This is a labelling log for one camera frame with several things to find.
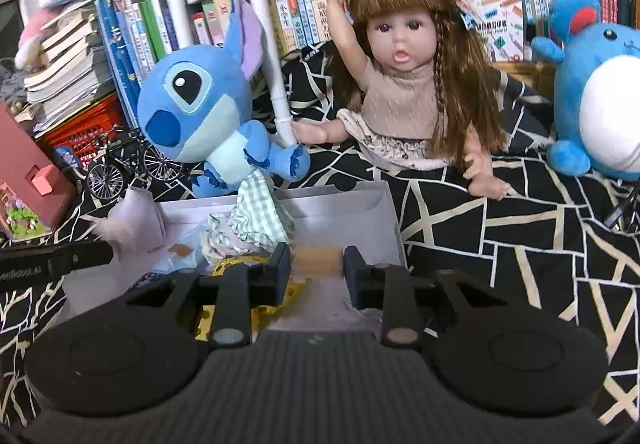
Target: doll's mouth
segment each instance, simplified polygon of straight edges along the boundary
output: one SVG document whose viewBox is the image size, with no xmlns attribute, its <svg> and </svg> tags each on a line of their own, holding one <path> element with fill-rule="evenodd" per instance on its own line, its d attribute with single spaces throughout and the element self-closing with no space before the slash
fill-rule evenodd
<svg viewBox="0 0 640 444">
<path fill-rule="evenodd" d="M 407 63 L 409 61 L 409 55 L 404 50 L 398 50 L 394 54 L 394 61 L 396 63 Z"/>
</svg>

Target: purple inner ear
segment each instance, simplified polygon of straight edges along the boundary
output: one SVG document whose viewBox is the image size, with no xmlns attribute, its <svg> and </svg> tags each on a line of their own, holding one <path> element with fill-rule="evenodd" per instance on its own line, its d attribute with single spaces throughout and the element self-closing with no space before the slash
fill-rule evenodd
<svg viewBox="0 0 640 444">
<path fill-rule="evenodd" d="M 249 79 L 262 63 L 262 24 L 244 0 L 234 0 L 234 10 L 242 26 L 242 73 Z"/>
</svg>

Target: bicycle wheel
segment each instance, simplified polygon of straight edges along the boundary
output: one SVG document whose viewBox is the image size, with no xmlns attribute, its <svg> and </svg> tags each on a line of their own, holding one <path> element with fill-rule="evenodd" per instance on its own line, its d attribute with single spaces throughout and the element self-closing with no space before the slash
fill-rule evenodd
<svg viewBox="0 0 640 444">
<path fill-rule="evenodd" d="M 92 162 L 87 168 L 86 185 L 95 198 L 111 202 L 126 191 L 129 177 L 117 162 Z"/>
<path fill-rule="evenodd" d="M 147 144 L 142 152 L 142 167 L 151 178 L 160 182 L 171 182 L 182 174 L 181 162 L 165 157 L 151 144 Z"/>
</svg>

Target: bed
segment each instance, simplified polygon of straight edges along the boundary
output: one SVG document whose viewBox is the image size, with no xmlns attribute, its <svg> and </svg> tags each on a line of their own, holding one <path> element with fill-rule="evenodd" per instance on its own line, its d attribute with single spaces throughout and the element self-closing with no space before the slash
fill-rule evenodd
<svg viewBox="0 0 640 444">
<path fill-rule="evenodd" d="M 328 49 L 306 49 L 283 66 L 297 118 L 335 117 Z M 594 410 L 603 424 L 629 426 L 638 419 L 640 244 L 637 235 L 612 233 L 601 223 L 627 189 L 597 174 L 578 179 L 553 172 L 542 157 L 553 138 L 550 103 L 504 72 L 496 71 L 495 83 L 510 145 L 494 156 L 494 172 L 513 189 L 501 202 L 469 196 L 464 180 L 451 168 L 379 170 L 352 142 L 311 146 L 308 176 L 295 185 L 279 185 L 348 190 L 361 180 L 385 180 L 411 272 L 430 276 L 439 268 L 459 268 L 588 328 L 606 344 L 610 359 Z M 273 126 L 264 82 L 257 86 L 255 110 L 257 118 Z M 188 177 L 133 185 L 148 187 L 158 201 L 192 197 Z M 92 237 L 92 220 L 104 217 L 111 206 L 84 191 L 62 227 L 42 243 Z M 63 303 L 61 283 L 0 297 L 1 414 L 10 426 L 25 425 L 38 413 L 22 360 Z"/>
</svg>

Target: stitch's belly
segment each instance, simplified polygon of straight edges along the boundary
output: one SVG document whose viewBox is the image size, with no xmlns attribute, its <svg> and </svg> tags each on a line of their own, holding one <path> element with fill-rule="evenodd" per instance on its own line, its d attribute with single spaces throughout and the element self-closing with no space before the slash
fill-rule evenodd
<svg viewBox="0 0 640 444">
<path fill-rule="evenodd" d="M 614 170 L 640 171 L 640 58 L 617 56 L 584 86 L 580 136 L 587 152 Z"/>
<path fill-rule="evenodd" d="M 246 137 L 236 130 L 207 157 L 207 161 L 227 184 L 244 180 L 254 170 L 244 156 L 246 143 Z"/>
</svg>

